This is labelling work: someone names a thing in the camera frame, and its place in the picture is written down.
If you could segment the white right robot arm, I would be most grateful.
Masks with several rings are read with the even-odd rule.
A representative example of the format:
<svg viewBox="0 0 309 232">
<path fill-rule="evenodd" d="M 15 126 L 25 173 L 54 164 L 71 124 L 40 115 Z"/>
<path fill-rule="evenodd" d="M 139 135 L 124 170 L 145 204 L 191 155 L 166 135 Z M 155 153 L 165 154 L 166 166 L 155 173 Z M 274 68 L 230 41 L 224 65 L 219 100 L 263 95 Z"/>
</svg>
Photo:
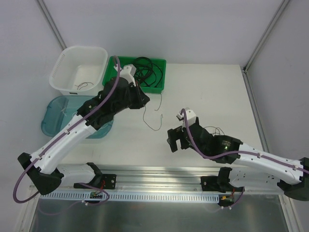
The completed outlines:
<svg viewBox="0 0 309 232">
<path fill-rule="evenodd" d="M 202 157 L 219 164 L 242 165 L 250 168 L 222 167 L 216 176 L 202 176 L 203 191 L 241 192 L 244 188 L 273 189 L 298 201 L 309 199 L 309 160 L 285 159 L 259 151 L 237 138 L 209 133 L 199 120 L 188 128 L 179 126 L 167 131 L 167 143 L 172 152 L 181 149 L 199 150 Z"/>
</svg>

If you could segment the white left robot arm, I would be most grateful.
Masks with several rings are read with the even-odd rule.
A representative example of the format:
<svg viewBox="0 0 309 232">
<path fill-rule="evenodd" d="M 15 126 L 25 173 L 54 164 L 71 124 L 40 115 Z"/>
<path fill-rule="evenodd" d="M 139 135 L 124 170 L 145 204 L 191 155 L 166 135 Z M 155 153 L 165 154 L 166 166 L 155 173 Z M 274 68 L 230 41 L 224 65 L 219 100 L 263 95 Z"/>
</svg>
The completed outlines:
<svg viewBox="0 0 309 232">
<path fill-rule="evenodd" d="M 60 186 L 100 188 L 103 173 L 92 162 L 84 165 L 60 165 L 60 162 L 84 139 L 113 121 L 114 116 L 129 108 L 141 109 L 150 98 L 138 84 L 124 78 L 112 78 L 97 96 L 77 110 L 68 125 L 38 151 L 22 153 L 17 159 L 41 195 Z"/>
</svg>

